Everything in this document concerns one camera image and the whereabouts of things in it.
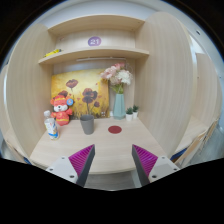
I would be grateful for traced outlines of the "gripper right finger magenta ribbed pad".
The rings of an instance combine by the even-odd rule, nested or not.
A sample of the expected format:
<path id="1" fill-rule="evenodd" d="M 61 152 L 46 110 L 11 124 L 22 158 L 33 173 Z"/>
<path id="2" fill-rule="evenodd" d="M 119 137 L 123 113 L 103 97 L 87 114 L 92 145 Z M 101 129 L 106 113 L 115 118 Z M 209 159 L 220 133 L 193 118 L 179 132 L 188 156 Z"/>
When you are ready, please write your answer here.
<path id="1" fill-rule="evenodd" d="M 132 145 L 132 157 L 142 186 L 179 171 L 166 156 L 158 157 L 137 145 Z"/>

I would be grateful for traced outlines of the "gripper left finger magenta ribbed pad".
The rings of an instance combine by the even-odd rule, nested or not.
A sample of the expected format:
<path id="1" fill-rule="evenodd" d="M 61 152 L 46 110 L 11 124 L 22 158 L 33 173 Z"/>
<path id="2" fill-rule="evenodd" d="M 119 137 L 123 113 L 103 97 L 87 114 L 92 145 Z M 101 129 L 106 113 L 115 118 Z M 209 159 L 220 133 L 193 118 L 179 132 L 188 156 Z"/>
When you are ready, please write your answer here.
<path id="1" fill-rule="evenodd" d="M 95 156 L 95 145 L 87 146 L 73 155 L 61 156 L 47 171 L 83 187 Z"/>

